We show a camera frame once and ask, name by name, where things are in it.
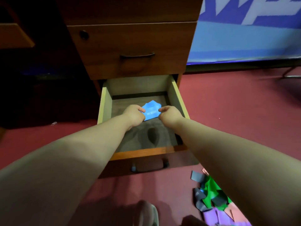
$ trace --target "crumpled paper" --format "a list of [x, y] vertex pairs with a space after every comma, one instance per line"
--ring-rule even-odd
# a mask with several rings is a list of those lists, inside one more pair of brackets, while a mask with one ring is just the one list
[[144, 121], [147, 121], [152, 118], [156, 118], [161, 113], [158, 111], [158, 109], [161, 108], [161, 104], [155, 102], [154, 100], [152, 100], [149, 103], [146, 103], [144, 106], [142, 106], [142, 108], [145, 109], [145, 113], [143, 113], [145, 115]]

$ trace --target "forearm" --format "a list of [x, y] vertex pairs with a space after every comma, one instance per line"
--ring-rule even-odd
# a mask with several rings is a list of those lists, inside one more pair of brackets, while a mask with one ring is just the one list
[[0, 222], [66, 225], [128, 128], [122, 115], [114, 117], [54, 141], [2, 169]]
[[251, 223], [300, 224], [299, 160], [185, 118], [175, 132]]

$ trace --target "floor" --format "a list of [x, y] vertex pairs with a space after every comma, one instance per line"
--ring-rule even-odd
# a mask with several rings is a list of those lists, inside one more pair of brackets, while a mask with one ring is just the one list
[[[301, 160], [301, 79], [279, 80], [285, 70], [184, 75], [180, 92], [191, 119]], [[83, 100], [86, 103], [81, 106], [89, 104], [91, 110], [99, 103], [96, 98], [84, 97]], [[23, 125], [6, 131], [0, 143], [0, 168], [53, 140], [96, 124], [95, 114], [83, 114], [81, 120], [80, 117], [69, 119], [67, 115], [61, 119], [53, 113], [56, 111], [48, 113], [47, 117], [53, 118], [47, 119], [47, 125]], [[156, 205], [160, 225], [180, 225], [188, 215], [200, 218], [192, 203], [192, 189], [197, 183], [190, 180], [190, 174], [192, 170], [200, 172], [201, 169], [199, 164], [99, 179], [69, 225], [132, 225], [133, 205], [140, 199]]]

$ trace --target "drawer handle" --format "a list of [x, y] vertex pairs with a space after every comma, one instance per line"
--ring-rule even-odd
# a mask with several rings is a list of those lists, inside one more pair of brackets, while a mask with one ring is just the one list
[[138, 171], [135, 163], [133, 163], [133, 165], [131, 167], [131, 172], [133, 172], [133, 173], [146, 173], [146, 172], [152, 172], [152, 171], [160, 171], [160, 170], [168, 168], [169, 167], [168, 159], [162, 159], [162, 161], [163, 161], [163, 167], [162, 168], [149, 170], [149, 171]]
[[89, 38], [89, 34], [88, 34], [85, 30], [79, 31], [79, 36], [80, 36], [83, 40], [88, 40], [88, 38]]
[[155, 53], [152, 52], [151, 54], [148, 55], [120, 55], [120, 59], [136, 59], [136, 58], [151, 58], [152, 56], [154, 56]]

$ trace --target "purple object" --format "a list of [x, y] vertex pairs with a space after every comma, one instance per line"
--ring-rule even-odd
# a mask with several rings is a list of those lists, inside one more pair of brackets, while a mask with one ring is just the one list
[[250, 222], [234, 222], [224, 211], [220, 211], [217, 208], [204, 212], [203, 215], [206, 224], [209, 226], [215, 226], [215, 224], [251, 226]]

